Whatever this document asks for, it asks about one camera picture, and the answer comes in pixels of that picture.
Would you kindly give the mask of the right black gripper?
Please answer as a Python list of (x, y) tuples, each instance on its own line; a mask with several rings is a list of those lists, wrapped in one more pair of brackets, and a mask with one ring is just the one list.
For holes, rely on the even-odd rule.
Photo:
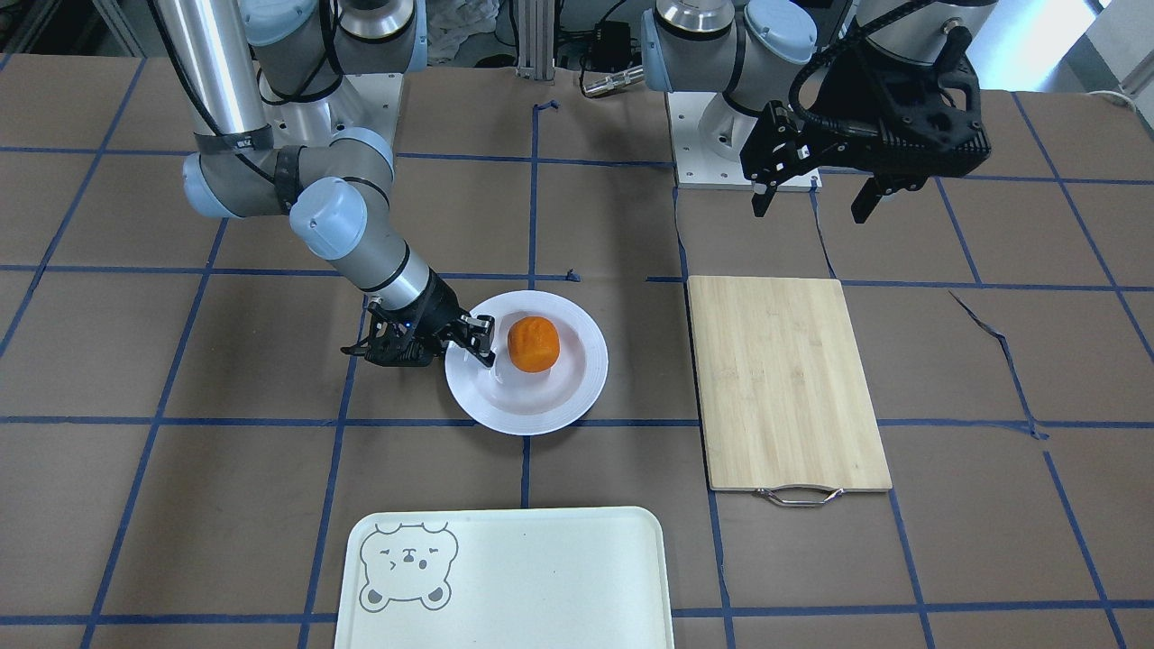
[(415, 301), (389, 311), (382, 301), (370, 303), (370, 329), (362, 340), (342, 346), (340, 353), (382, 367), (425, 367), (444, 356), (454, 342), (486, 370), (494, 366), (494, 316), (465, 313), (454, 289), (435, 271)]

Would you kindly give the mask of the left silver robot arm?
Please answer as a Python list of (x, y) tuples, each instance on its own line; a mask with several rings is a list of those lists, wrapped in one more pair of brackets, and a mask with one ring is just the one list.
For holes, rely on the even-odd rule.
[(730, 140), (762, 217), (784, 181), (820, 166), (868, 174), (850, 206), (932, 177), (961, 178), (992, 155), (968, 49), (992, 1), (856, 1), (820, 45), (792, 1), (655, 1), (640, 42), (646, 84), (713, 92), (754, 126)]

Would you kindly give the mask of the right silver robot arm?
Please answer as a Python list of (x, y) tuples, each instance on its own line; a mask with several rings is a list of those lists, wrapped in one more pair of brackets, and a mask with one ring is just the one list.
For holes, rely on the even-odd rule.
[(460, 348), (494, 365), (495, 321), (390, 221), (392, 147), (355, 75), (427, 65), (424, 1), (151, 1), (194, 120), (183, 189), (203, 216), (285, 216), (320, 260), (366, 296), (370, 327), (343, 353), (425, 367)]

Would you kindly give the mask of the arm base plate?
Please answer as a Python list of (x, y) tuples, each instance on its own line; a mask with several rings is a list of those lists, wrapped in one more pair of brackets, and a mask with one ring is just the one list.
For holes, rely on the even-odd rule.
[(720, 92), (668, 92), (669, 134), (677, 184), (689, 189), (748, 189), (739, 152), (754, 130)]
[(288, 92), (275, 91), (268, 75), (258, 73), (257, 90), (273, 144), (270, 151), (249, 156), (257, 177), (292, 196), (328, 177), (391, 191), (403, 81), (392, 73), (352, 75), (292, 102)]

